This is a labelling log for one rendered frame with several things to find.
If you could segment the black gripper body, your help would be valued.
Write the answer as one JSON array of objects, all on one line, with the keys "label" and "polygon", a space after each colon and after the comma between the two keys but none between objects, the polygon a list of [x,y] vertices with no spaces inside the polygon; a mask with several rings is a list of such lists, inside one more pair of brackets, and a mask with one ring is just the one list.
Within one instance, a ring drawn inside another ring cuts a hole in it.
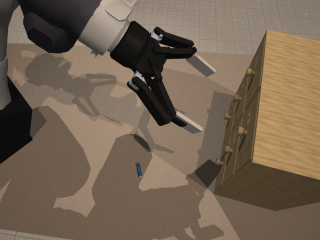
[{"label": "black gripper body", "polygon": [[110,57],[134,73],[136,70],[141,77],[155,77],[148,59],[153,56],[157,61],[159,71],[163,71],[166,62],[165,54],[154,54],[152,49],[160,46],[155,38],[136,21],[131,21],[123,38],[110,53]]}]

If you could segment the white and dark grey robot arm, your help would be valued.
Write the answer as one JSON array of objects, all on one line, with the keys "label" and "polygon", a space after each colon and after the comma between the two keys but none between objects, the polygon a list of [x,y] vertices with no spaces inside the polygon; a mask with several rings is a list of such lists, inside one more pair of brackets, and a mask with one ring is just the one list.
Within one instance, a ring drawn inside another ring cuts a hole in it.
[{"label": "white and dark grey robot arm", "polygon": [[139,0],[0,0],[0,110],[12,100],[8,87],[8,27],[20,5],[34,44],[48,53],[68,52],[80,41],[96,58],[112,52],[126,33]]}]

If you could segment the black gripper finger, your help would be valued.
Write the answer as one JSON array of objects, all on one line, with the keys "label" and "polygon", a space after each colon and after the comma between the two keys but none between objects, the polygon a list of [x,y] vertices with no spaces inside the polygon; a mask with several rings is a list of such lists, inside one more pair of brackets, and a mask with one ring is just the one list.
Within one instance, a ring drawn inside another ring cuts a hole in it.
[{"label": "black gripper finger", "polygon": [[169,46],[155,46],[152,49],[154,54],[164,54],[165,59],[186,59],[206,77],[216,73],[216,70],[196,53],[197,48],[193,47],[192,40],[165,32],[158,26],[149,33],[149,36],[155,38],[159,44]]},{"label": "black gripper finger", "polygon": [[136,70],[132,79],[127,82],[127,86],[138,95],[159,126],[173,122],[192,134],[202,132],[203,128],[201,126],[180,112],[175,111],[163,84],[163,77],[155,57],[151,56],[148,58],[148,63],[154,74],[154,78],[144,77],[143,79],[142,74]]}]

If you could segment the small wooden chest of drawers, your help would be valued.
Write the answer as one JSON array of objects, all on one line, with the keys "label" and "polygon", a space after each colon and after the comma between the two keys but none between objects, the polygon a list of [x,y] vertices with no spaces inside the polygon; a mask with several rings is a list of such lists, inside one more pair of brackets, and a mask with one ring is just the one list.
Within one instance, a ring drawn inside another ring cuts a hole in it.
[{"label": "small wooden chest of drawers", "polygon": [[213,194],[272,211],[319,203],[320,40],[269,29],[264,38],[260,87],[229,134],[259,92],[252,159],[235,173],[239,137],[234,175]]}]

